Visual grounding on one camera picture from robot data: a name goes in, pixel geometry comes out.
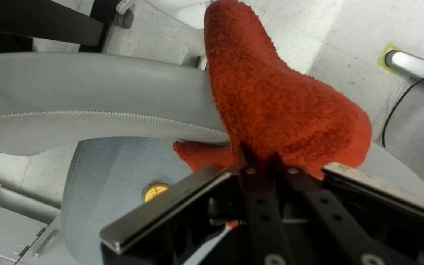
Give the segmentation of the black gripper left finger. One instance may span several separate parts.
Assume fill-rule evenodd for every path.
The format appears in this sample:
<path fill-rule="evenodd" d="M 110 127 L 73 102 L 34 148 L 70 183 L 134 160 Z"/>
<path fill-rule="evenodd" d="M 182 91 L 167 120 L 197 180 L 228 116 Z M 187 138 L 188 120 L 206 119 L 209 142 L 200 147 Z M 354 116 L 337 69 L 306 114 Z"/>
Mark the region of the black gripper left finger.
<path fill-rule="evenodd" d="M 240 191 L 246 210 L 253 265 L 290 265 L 288 241 L 275 195 L 275 180 L 265 161 L 240 144 Z"/>

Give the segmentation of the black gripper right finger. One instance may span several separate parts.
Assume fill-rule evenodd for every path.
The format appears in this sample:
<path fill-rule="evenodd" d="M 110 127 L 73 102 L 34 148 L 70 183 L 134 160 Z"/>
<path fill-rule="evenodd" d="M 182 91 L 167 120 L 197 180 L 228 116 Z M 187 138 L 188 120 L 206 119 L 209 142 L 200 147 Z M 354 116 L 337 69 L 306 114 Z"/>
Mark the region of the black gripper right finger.
<path fill-rule="evenodd" d="M 332 260 L 344 265 L 413 265 L 406 255 L 377 242 L 328 188 L 322 188 L 299 167 L 271 158 L 272 172 L 282 180 L 285 204 L 303 213 L 324 232 Z"/>

